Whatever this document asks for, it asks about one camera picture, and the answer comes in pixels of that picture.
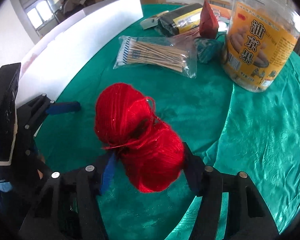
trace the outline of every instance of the red paper bag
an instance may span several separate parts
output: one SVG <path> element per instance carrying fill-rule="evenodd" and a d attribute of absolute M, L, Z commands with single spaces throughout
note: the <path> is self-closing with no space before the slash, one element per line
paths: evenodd
<path fill-rule="evenodd" d="M 219 24 L 217 18 L 213 14 L 213 10 L 204 0 L 204 5 L 200 14 L 199 33 L 200 36 L 207 39 L 215 39 L 218 33 Z"/>

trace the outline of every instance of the black package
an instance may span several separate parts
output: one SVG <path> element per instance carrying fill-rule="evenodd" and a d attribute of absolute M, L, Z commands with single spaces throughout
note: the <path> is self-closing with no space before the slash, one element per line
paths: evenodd
<path fill-rule="evenodd" d="M 163 35 L 171 37 L 199 26 L 202 5 L 192 3 L 170 11 L 158 19 L 158 28 Z"/>

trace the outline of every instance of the table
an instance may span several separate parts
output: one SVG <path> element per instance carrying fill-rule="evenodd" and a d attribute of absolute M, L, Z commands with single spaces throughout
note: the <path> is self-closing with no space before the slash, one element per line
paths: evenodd
<path fill-rule="evenodd" d="M 146 18 L 177 7 L 143 5 L 143 12 Z M 120 35 L 159 36 L 142 30 L 139 22 Z M 47 164 L 70 171 L 104 152 L 93 131 L 95 102 L 107 86 L 126 82 L 154 98 L 157 115 L 206 164 L 229 174 L 246 171 L 283 231 L 300 209 L 300 57 L 293 52 L 267 91 L 251 93 L 234 84 L 218 60 L 198 63 L 196 79 L 150 65 L 113 70 L 119 47 L 117 37 L 106 44 L 60 95 L 58 101 L 77 100 L 82 110 L 49 116 L 43 123 L 36 143 Z M 217 239 L 224 234 L 226 200 L 224 194 Z M 98 203 L 111 240 L 184 240 L 200 198 L 194 198 L 183 173 L 163 192 L 140 193 L 118 163 Z"/>

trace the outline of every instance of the plastic jar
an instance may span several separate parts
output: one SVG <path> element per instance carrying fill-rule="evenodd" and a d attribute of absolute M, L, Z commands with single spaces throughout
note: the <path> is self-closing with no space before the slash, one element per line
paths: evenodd
<path fill-rule="evenodd" d="M 266 90 L 300 36 L 300 16 L 282 0 L 234 0 L 224 70 L 241 87 Z"/>

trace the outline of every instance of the metal screw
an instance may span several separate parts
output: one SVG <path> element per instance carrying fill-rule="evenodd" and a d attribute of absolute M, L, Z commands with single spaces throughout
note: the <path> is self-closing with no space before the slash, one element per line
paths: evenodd
<path fill-rule="evenodd" d="M 207 172 L 212 172 L 213 171 L 213 167 L 211 167 L 211 166 L 205 166 L 205 171 L 207 171 Z"/>
<path fill-rule="evenodd" d="M 246 178 L 246 177 L 248 177 L 248 175 L 247 175 L 247 173 L 245 173 L 244 171 L 240 171 L 239 172 L 239 176 L 241 177 L 241 178 Z"/>
<path fill-rule="evenodd" d="M 86 171 L 93 171 L 94 170 L 94 166 L 89 165 L 86 167 Z"/>
<path fill-rule="evenodd" d="M 51 174 L 51 177 L 53 177 L 54 179 L 56 179 L 59 176 L 60 176 L 60 173 L 57 171 Z"/>

